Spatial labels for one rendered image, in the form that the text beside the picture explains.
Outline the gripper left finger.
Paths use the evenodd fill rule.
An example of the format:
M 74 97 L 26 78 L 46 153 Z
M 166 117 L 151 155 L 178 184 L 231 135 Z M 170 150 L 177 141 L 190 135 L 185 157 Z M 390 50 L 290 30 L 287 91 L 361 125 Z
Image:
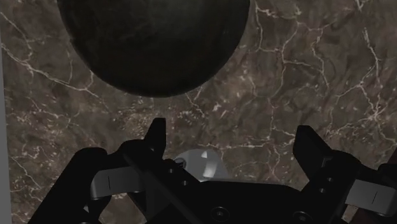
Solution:
M 119 193 L 129 195 L 146 224 L 197 224 L 164 191 L 175 177 L 178 186 L 196 181 L 173 160 L 162 158 L 165 131 L 165 119 L 155 118 L 144 139 L 125 141 L 112 154 L 102 148 L 77 151 L 28 224 L 102 224 L 99 216 Z

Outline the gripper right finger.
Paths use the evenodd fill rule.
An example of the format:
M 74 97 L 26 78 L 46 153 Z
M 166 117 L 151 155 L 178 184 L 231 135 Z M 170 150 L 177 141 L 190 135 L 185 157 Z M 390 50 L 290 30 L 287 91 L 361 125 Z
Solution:
M 293 155 L 309 182 L 292 224 L 397 224 L 397 164 L 371 169 L 331 149 L 308 125 L 298 126 Z

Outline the black round object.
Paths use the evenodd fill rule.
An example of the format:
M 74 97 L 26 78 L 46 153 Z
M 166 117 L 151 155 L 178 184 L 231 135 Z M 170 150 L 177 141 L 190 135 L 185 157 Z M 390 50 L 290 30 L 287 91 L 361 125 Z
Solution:
M 107 84 L 145 97 L 210 80 L 240 43 L 250 0 L 57 0 L 70 42 Z

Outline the grey rounded object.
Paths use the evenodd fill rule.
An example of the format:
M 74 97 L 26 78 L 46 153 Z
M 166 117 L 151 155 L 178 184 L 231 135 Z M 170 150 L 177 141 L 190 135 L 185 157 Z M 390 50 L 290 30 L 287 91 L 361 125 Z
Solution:
M 200 182 L 230 179 L 222 159 L 214 150 L 188 150 L 180 153 L 174 161 Z

